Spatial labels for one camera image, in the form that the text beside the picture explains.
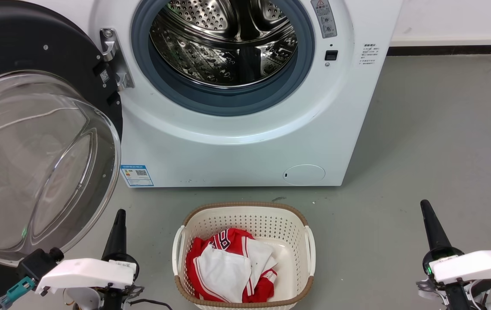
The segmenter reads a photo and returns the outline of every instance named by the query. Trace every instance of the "basket rim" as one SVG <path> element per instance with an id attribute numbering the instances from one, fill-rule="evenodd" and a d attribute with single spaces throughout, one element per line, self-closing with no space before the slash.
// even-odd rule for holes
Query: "basket rim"
<path id="1" fill-rule="evenodd" d="M 278 208 L 292 212 L 295 214 L 299 220 L 303 223 L 304 226 L 308 226 L 309 223 L 306 221 L 306 218 L 303 216 L 299 210 L 293 208 L 292 206 L 285 204 L 277 204 L 275 202 L 261 202 L 261 201 L 229 201 L 229 202 L 215 202 L 214 204 L 206 204 L 202 205 L 192 212 L 188 214 L 188 216 L 184 219 L 182 225 L 188 225 L 188 222 L 192 219 L 192 217 L 203 210 L 214 209 L 214 208 L 225 208 L 225 207 L 263 207 L 263 208 Z"/>
<path id="2" fill-rule="evenodd" d="M 231 201 L 231 202 L 216 202 L 214 204 L 206 204 L 202 205 L 192 212 L 188 214 L 188 216 L 184 219 L 182 225 L 186 226 L 188 222 L 192 219 L 192 217 L 203 210 L 213 209 L 213 208 L 225 208 L 225 207 L 263 207 L 263 208 L 279 208 L 283 210 L 287 210 L 295 214 L 299 220 L 303 223 L 304 226 L 308 226 L 308 222 L 306 218 L 292 206 L 285 204 L 277 204 L 275 202 L 259 202 L 259 201 Z M 314 276 L 309 276 L 308 281 L 306 281 L 305 288 L 294 298 L 288 300 L 281 301 L 271 301 L 271 302 L 253 302 L 253 303 L 232 303 L 232 302 L 218 302 L 218 301 L 207 301 L 200 300 L 195 296 L 188 294 L 184 290 L 182 286 L 182 282 L 180 281 L 180 276 L 175 276 L 176 288 L 180 292 L 180 294 L 186 298 L 189 302 L 193 304 L 198 304 L 200 306 L 208 306 L 208 307 L 220 307 L 220 308 L 271 308 L 271 307 L 281 307 L 281 306 L 289 306 L 290 304 L 296 304 L 310 292 L 310 288 L 312 288 L 312 283 L 314 282 Z"/>

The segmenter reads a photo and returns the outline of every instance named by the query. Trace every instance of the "washing machine door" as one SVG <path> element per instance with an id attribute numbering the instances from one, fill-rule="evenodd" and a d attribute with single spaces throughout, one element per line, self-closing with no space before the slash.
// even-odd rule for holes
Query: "washing machine door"
<path id="1" fill-rule="evenodd" d="M 63 16 L 0 0 L 0 296 L 20 259 L 74 246 L 114 190 L 123 124 L 103 59 Z"/>

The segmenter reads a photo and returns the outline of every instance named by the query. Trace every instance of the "gray rubber seal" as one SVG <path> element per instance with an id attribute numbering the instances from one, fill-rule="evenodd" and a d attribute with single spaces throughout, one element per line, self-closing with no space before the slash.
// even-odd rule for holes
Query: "gray rubber seal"
<path id="1" fill-rule="evenodd" d="M 297 49 L 287 65 L 261 83 L 237 90 L 202 86 L 174 71 L 149 39 L 151 23 L 168 0 L 143 0 L 133 19 L 131 43 L 135 59 L 151 84 L 164 96 L 192 111 L 239 116 L 263 111 L 287 98 L 303 82 L 314 57 L 312 23 L 298 0 L 272 0 L 293 25 Z"/>

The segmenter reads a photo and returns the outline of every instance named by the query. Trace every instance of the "basket handle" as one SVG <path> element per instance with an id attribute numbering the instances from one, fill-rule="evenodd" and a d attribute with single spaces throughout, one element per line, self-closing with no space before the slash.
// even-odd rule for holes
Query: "basket handle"
<path id="1" fill-rule="evenodd" d="M 314 276 L 316 271 L 316 244 L 314 243 L 314 235 L 310 227 L 305 226 L 306 240 L 306 265 L 309 268 L 310 276 Z"/>
<path id="2" fill-rule="evenodd" d="M 180 226 L 176 232 L 175 240 L 173 241 L 173 273 L 175 276 L 179 275 L 179 267 L 183 256 L 182 251 L 184 251 L 184 245 L 182 242 L 180 242 L 180 247 L 178 246 L 179 241 L 182 239 L 184 228 L 186 228 L 186 226 Z"/>

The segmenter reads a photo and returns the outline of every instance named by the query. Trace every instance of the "laundry basket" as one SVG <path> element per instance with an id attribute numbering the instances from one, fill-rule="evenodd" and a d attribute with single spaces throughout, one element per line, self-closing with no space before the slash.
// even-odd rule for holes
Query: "laundry basket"
<path id="1" fill-rule="evenodd" d="M 250 232 L 274 248 L 278 261 L 274 297 L 268 302 L 236 304 L 199 300 L 186 273 L 186 254 L 194 238 L 208 239 L 227 228 Z M 270 202 L 223 202 L 204 205 L 188 215 L 173 243 L 173 271 L 180 294 L 204 310 L 288 310 L 312 287 L 316 268 L 314 236 L 304 216 L 295 208 Z"/>

